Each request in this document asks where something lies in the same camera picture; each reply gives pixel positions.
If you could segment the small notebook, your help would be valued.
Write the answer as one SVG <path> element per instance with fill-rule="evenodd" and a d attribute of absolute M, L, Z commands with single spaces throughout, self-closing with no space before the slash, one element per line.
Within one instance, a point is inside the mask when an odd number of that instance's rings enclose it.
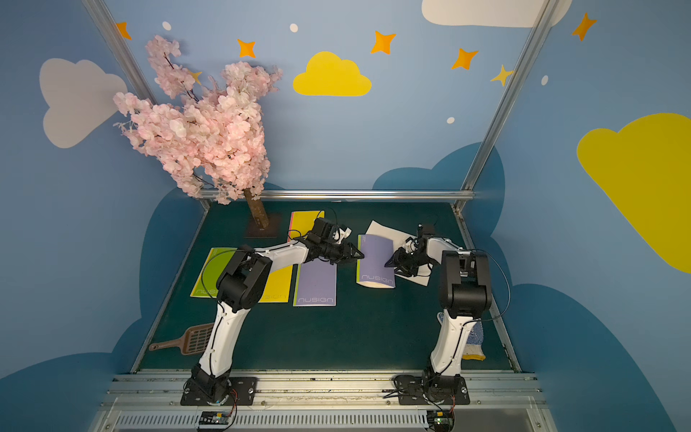
<path fill-rule="evenodd" d="M 365 233 L 367 235 L 374 235 L 385 239 L 390 239 L 393 244 L 393 251 L 396 251 L 399 248 L 404 247 L 408 238 L 411 237 L 411 235 L 406 232 L 385 227 L 377 221 L 371 221 L 370 226 L 368 227 Z M 428 286 L 430 275 L 430 268 L 428 266 L 421 266 L 421 268 L 419 268 L 417 276 L 404 276 L 403 279 L 422 286 Z"/>

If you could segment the yellow cover notebook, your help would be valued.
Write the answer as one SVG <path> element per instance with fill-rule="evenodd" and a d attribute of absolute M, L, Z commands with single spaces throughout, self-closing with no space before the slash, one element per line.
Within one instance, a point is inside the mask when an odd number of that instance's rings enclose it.
<path fill-rule="evenodd" d="M 306 235 L 313 228 L 314 221 L 324 215 L 325 212 L 323 210 L 292 212 L 288 229 L 288 240 Z"/>

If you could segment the green cover notebook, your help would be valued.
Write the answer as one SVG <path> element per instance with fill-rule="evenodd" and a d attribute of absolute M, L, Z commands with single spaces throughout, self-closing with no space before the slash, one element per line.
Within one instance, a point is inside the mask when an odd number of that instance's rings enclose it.
<path fill-rule="evenodd" d="M 237 251 L 236 248 L 211 248 L 204 261 L 194 287 L 190 293 L 191 298 L 205 299 L 216 298 L 218 295 L 217 281 L 221 272 L 225 269 L 230 259 Z"/>

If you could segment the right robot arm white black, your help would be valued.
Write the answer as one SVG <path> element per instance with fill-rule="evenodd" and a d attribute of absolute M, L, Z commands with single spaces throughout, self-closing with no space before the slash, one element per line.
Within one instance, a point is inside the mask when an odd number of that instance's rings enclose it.
<path fill-rule="evenodd" d="M 458 400 L 462 388 L 462 356 L 475 325 L 492 304 L 488 256 L 455 245 L 450 239 L 409 238 L 385 266 L 395 275 L 413 277 L 421 266 L 441 269 L 439 303 L 443 320 L 429 366 L 413 387 L 435 403 Z"/>

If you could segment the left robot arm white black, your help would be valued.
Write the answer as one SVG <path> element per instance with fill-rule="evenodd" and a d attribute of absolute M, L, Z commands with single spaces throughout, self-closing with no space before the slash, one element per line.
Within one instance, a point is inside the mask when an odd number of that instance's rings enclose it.
<path fill-rule="evenodd" d="M 249 311 L 263 296 L 271 273 L 315 259 L 336 265 L 364 257 L 351 242 L 334 242 L 313 235 L 270 248 L 238 248 L 217 279 L 217 314 L 212 334 L 185 383 L 181 403 L 222 405 L 230 397 L 230 369 L 239 333 Z"/>

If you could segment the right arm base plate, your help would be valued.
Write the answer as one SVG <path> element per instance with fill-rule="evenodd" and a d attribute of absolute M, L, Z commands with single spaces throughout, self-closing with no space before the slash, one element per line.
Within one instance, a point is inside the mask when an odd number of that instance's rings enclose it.
<path fill-rule="evenodd" d="M 400 405 L 469 405 L 470 396 L 462 376 L 414 376 L 393 378 L 394 397 Z"/>

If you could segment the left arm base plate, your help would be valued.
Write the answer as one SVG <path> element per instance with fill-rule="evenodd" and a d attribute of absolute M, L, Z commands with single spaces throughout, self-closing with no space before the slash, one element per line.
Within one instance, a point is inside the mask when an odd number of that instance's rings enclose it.
<path fill-rule="evenodd" d="M 190 378 L 184 385 L 182 406 L 251 406 L 257 392 L 255 377 Z"/>

